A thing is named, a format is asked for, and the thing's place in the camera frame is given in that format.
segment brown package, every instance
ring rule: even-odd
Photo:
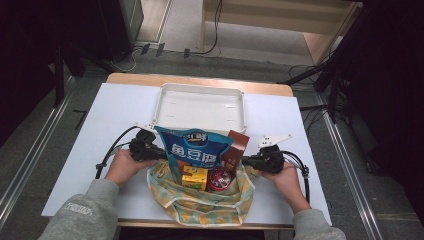
[[[236,176],[237,166],[243,157],[250,138],[233,130],[230,130],[228,137],[232,138],[234,142],[231,147],[222,155],[221,164],[231,173],[231,177],[234,178]]]

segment package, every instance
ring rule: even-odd
[[[236,176],[237,166],[243,157],[250,138],[233,130],[228,133],[228,136],[233,139],[233,143],[230,149],[222,155],[221,163],[230,172],[231,178],[234,178]]]
[[[184,226],[240,226],[248,216],[254,183],[260,175],[243,164],[238,165],[236,173],[236,178],[223,191],[199,191],[175,183],[169,162],[160,160],[148,170],[147,183],[155,201],[171,219]]]
[[[208,180],[208,169],[184,166],[181,185],[205,191]]]
[[[201,129],[172,130],[155,126],[168,158],[169,167],[178,184],[182,183],[184,166],[212,169],[221,166],[221,157],[233,139]]]
[[[209,192],[220,192],[228,189],[232,181],[231,173],[222,166],[209,170],[207,189]]]

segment metal rail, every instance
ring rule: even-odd
[[[6,223],[6,220],[9,217],[10,213],[12,212],[13,207],[19,198],[19,195],[25,187],[26,182],[28,181],[32,171],[34,170],[38,162],[41,153],[44,150],[44,147],[47,145],[51,134],[53,133],[54,129],[57,126],[57,123],[62,117],[62,114],[69,102],[69,98],[72,94],[74,86],[75,79],[71,76],[66,82],[65,89],[67,91],[63,101],[59,104],[57,108],[53,109],[50,113],[46,123],[38,134],[32,147],[28,151],[28,154],[26,155],[18,171],[16,172],[15,177],[11,181],[6,192],[3,194],[3,197],[0,200],[0,231]]]
[[[317,93],[317,98],[318,104],[327,104],[322,94]],[[364,190],[362,189],[361,183],[359,182],[355,169],[353,168],[337,124],[333,123],[327,113],[324,115],[324,120],[330,133],[331,139],[333,140],[334,147],[336,148],[337,155],[339,157],[340,163],[347,179],[347,183],[349,185],[350,190],[352,191],[353,199],[355,200],[356,206],[358,207],[358,211],[362,218],[362,222],[364,223],[368,237],[369,239],[376,240],[383,239],[376,218],[369,204],[369,201],[364,193]]]

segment person's arm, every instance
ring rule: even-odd
[[[307,239],[346,239],[338,228],[331,227],[321,210],[312,209],[300,189],[296,167],[284,163],[284,169],[279,174],[262,173],[271,181],[293,210],[293,225],[296,240]]]
[[[117,224],[114,202],[119,188],[140,169],[155,162],[137,162],[129,150],[118,151],[105,179],[93,180],[85,195],[78,194],[66,201],[39,239],[112,239]]]

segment white tabletop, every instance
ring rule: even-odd
[[[52,217],[68,198],[87,191],[96,175],[95,165],[102,161],[112,143],[136,122],[152,122],[159,95],[159,87],[110,83],[101,86],[42,216]],[[291,134],[292,138],[278,146],[281,150],[298,155],[309,167],[311,206],[322,210],[331,224],[297,99],[245,93],[244,107],[245,134],[250,137],[245,155],[258,152],[258,143],[264,135]],[[120,143],[130,141],[136,133],[137,130],[129,132]],[[159,137],[154,143],[163,146]],[[107,170],[107,167],[103,169],[102,177]],[[153,199],[146,174],[147,170],[140,171],[120,190],[116,202],[119,221],[155,223],[157,227],[160,227],[160,223],[175,222]],[[303,189],[301,175],[299,179]],[[255,186],[252,206],[243,226],[266,228],[291,225],[293,213],[274,186],[264,178],[260,178]]]

